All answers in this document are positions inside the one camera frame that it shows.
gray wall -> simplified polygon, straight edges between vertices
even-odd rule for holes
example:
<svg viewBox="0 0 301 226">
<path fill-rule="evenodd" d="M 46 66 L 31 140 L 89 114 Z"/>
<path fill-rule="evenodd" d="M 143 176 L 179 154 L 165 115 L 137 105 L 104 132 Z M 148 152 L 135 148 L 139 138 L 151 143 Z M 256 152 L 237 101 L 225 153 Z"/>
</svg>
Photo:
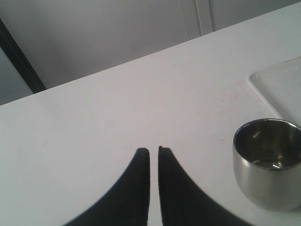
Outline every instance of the gray wall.
<svg viewBox="0 0 301 226">
<path fill-rule="evenodd" d="M 0 48 L 0 105 L 32 94 Z"/>
<path fill-rule="evenodd" d="M 209 0 L 214 30 L 292 5 L 301 0 Z"/>
<path fill-rule="evenodd" d="M 198 35 L 193 0 L 0 0 L 0 17 L 47 88 Z"/>
</svg>

dark strip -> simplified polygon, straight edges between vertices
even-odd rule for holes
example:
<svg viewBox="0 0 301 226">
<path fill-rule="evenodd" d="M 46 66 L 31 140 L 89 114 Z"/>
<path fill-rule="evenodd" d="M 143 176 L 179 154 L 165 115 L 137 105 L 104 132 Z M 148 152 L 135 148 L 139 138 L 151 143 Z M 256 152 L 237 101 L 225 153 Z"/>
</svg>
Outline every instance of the dark strip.
<svg viewBox="0 0 301 226">
<path fill-rule="evenodd" d="M 0 47 L 33 93 L 46 89 L 41 79 L 0 19 Z"/>
<path fill-rule="evenodd" d="M 163 226 L 250 226 L 207 196 L 169 148 L 159 148 L 158 179 Z"/>
<path fill-rule="evenodd" d="M 146 226 L 149 203 L 150 155 L 139 148 L 107 194 L 65 226 Z"/>
</svg>

stainless steel cup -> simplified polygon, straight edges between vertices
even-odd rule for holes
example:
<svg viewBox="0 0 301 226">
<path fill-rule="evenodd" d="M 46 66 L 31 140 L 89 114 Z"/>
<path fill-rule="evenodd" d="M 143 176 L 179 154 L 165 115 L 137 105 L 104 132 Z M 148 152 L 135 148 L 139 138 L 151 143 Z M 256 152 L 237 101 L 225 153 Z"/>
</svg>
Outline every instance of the stainless steel cup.
<svg viewBox="0 0 301 226">
<path fill-rule="evenodd" d="M 243 194 L 268 210 L 301 204 L 301 128 L 284 120 L 259 119 L 233 139 L 235 178 Z"/>
</svg>

white tray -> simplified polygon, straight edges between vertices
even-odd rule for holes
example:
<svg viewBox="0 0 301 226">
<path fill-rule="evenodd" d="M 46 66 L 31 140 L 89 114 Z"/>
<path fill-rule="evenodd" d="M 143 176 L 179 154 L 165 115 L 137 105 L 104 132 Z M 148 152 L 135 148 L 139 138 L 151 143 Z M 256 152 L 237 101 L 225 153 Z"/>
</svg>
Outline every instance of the white tray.
<svg viewBox="0 0 301 226">
<path fill-rule="evenodd" d="M 301 126 L 301 57 L 255 72 L 247 82 L 275 117 Z"/>
</svg>

white tabletop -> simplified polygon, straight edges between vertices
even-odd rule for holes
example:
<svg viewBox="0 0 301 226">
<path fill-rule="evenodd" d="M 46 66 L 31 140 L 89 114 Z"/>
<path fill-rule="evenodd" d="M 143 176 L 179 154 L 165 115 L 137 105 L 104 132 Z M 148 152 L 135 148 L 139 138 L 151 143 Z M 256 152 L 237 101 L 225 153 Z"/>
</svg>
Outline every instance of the white tabletop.
<svg viewBox="0 0 301 226">
<path fill-rule="evenodd" d="M 240 192 L 232 137 L 273 117 L 246 83 L 301 56 L 301 3 L 0 107 L 0 225 L 59 226 L 97 201 L 136 148 L 151 162 L 149 225 L 160 225 L 158 146 L 211 198 L 256 226 L 300 225 Z"/>
</svg>

